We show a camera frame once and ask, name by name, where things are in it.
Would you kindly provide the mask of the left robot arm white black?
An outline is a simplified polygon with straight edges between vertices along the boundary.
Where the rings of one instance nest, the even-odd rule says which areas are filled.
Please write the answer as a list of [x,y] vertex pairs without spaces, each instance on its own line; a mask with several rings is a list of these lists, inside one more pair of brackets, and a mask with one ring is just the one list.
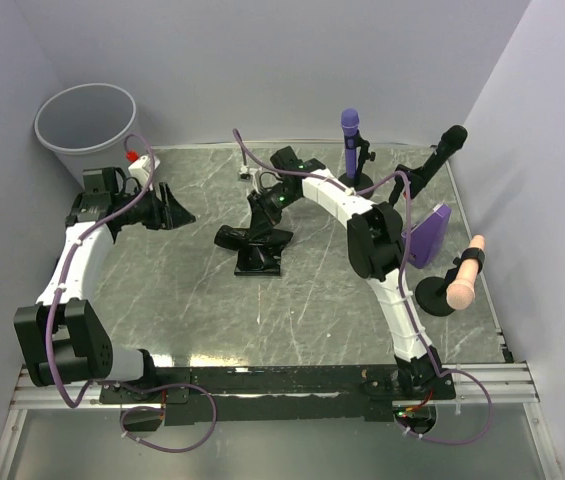
[[119,382],[138,402],[158,393],[160,379],[150,353],[114,345],[91,300],[123,227],[173,230],[196,218],[167,183],[128,193],[127,180],[119,167],[84,171],[84,190],[65,219],[65,244],[51,281],[33,305],[16,311],[16,335],[37,387]]

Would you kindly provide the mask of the purple box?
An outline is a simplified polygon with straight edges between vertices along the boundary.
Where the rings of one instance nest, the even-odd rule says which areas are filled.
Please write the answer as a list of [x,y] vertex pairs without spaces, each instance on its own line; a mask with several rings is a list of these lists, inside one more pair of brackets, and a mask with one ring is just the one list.
[[411,228],[408,262],[416,269],[427,267],[440,252],[451,213],[451,207],[447,204],[437,204]]

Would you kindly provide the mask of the grey plastic trash bin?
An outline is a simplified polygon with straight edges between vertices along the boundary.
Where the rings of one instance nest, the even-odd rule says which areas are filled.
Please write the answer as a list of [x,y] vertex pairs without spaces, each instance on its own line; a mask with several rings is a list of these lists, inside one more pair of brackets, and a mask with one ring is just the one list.
[[128,165],[124,138],[140,131],[138,107],[125,89],[89,83],[48,99],[34,119],[38,141],[79,183],[87,169]]

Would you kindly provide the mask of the black trash bag roll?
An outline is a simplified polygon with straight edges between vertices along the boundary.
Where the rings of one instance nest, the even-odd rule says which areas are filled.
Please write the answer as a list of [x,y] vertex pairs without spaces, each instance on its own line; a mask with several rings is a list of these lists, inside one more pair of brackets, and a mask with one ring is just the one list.
[[235,276],[278,277],[281,275],[281,256],[291,242],[293,233],[277,229],[282,209],[272,197],[252,191],[247,201],[251,210],[248,228],[222,225],[214,244],[237,253]]

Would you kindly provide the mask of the beige microphone on stand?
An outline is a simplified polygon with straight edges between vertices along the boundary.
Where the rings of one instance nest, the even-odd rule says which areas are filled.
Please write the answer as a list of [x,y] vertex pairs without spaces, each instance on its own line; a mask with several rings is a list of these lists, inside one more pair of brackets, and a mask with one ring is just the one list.
[[430,276],[415,290],[417,304],[426,313],[446,317],[467,309],[475,299],[475,282],[485,261],[485,238],[476,235],[444,277]]

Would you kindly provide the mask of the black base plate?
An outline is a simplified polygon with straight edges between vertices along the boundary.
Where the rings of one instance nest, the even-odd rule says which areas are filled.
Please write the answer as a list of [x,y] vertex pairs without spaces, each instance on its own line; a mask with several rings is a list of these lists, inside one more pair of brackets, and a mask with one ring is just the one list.
[[139,393],[103,388],[103,405],[164,409],[167,426],[217,420],[274,421],[362,418],[391,422],[408,402],[453,400],[453,380],[433,373],[412,377],[395,364],[250,367],[160,367]]

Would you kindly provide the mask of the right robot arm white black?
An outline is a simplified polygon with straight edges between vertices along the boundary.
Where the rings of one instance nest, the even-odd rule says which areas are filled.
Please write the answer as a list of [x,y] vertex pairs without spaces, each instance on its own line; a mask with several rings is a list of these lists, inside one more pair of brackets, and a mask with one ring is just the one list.
[[249,195],[249,241],[264,244],[281,222],[282,211],[301,198],[323,208],[346,228],[351,268],[380,305],[392,338],[400,390],[415,399],[431,390],[440,393],[445,386],[441,361],[405,279],[407,250],[400,214],[386,202],[357,195],[321,162],[302,161],[289,146],[276,151],[267,168],[278,174],[279,181]]

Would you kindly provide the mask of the aluminium rail frame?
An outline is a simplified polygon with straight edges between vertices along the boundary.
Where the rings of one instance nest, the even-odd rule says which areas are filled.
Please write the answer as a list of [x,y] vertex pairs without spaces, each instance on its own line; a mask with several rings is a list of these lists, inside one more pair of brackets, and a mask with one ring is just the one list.
[[461,430],[487,404],[487,434],[468,446],[409,440],[360,420],[223,422],[185,454],[126,441],[121,406],[91,389],[76,409],[21,375],[0,439],[0,479],[558,479],[562,475],[531,372],[471,364],[438,407],[438,433]]

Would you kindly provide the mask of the black microphone on stand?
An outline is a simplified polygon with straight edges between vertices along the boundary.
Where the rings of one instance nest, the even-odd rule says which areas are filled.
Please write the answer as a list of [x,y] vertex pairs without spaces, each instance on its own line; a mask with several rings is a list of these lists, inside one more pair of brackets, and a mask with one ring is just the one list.
[[467,138],[468,130],[464,126],[453,125],[442,135],[433,153],[423,165],[417,168],[410,168],[399,164],[395,171],[404,173],[409,181],[409,185],[405,187],[403,178],[397,176],[388,203],[394,206],[402,193],[409,193],[411,198],[415,198],[428,185],[444,164],[457,151],[463,148]]

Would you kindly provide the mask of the purple microphone on stand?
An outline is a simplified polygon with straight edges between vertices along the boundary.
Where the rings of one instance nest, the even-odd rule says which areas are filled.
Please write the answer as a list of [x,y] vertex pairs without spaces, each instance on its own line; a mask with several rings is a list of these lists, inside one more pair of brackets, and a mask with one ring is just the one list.
[[376,158],[376,153],[370,151],[370,142],[360,134],[359,123],[356,109],[347,108],[342,111],[340,125],[344,138],[345,171],[338,180],[357,192],[373,186],[373,180],[363,172],[363,168],[367,162],[373,162]]

